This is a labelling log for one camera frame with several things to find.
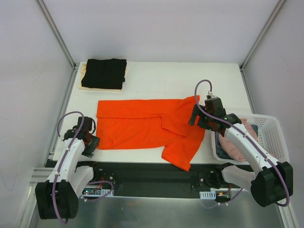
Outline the orange t shirt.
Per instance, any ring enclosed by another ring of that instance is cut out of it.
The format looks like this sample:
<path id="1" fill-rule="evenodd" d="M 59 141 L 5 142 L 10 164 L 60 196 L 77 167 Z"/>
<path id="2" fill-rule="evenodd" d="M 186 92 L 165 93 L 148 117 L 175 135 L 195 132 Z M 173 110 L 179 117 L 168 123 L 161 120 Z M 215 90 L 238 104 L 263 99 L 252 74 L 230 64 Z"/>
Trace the orange t shirt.
<path id="1" fill-rule="evenodd" d="M 96 136 L 100 150 L 164 147 L 162 159 L 189 171 L 205 130 L 189 125 L 200 96 L 184 99 L 100 100 Z"/>

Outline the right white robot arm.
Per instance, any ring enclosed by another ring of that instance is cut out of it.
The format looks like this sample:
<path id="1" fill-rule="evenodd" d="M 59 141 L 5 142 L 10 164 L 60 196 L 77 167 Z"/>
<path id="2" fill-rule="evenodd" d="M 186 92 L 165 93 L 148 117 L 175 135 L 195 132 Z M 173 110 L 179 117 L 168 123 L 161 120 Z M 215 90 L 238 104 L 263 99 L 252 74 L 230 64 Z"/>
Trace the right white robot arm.
<path id="1" fill-rule="evenodd" d="M 195 124 L 226 137 L 252 168 L 249 172 L 229 162 L 218 166 L 214 175 L 214 183 L 218 187 L 232 183 L 246 189 L 261 207 L 289 205 L 293 194 L 292 166 L 270 155 L 235 114 L 226 114 L 220 98 L 209 97 L 204 105 L 194 105 L 189 125 Z"/>

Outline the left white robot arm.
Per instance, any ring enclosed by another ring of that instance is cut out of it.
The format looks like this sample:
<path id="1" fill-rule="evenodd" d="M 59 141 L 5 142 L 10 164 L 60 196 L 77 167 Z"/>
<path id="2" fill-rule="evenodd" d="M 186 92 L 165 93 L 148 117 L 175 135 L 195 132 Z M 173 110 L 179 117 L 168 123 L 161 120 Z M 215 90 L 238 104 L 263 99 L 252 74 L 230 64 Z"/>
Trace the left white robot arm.
<path id="1" fill-rule="evenodd" d="M 100 139 L 94 136 L 96 123 L 91 117 L 80 116 L 72 129 L 64 134 L 63 151 L 45 182 L 35 188 L 41 219 L 67 222 L 77 215 L 79 197 L 86 184 L 100 181 L 100 172 L 90 166 L 77 166 L 81 156 L 93 157 Z"/>

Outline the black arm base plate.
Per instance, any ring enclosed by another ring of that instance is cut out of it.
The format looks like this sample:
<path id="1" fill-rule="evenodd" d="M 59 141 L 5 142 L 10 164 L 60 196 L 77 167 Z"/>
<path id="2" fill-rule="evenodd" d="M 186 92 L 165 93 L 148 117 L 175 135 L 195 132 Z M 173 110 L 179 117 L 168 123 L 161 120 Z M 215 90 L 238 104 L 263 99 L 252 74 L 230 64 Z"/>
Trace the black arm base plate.
<path id="1" fill-rule="evenodd" d="M 207 185 L 217 165 L 193 164 L 184 171 L 165 163 L 115 163 L 80 161 L 80 166 L 94 170 L 94 180 L 110 181 L 114 196 L 198 199 L 199 193 L 210 191 Z"/>

